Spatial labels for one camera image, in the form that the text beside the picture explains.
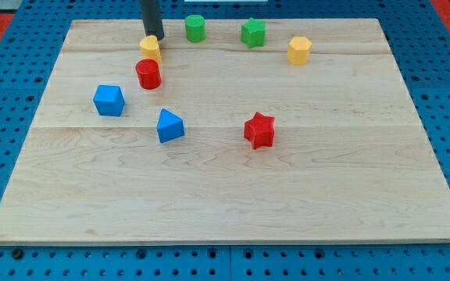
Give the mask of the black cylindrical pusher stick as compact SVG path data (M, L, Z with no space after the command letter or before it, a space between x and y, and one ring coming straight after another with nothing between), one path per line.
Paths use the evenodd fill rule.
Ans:
M159 0L139 0L139 5L145 34L161 41L165 34Z

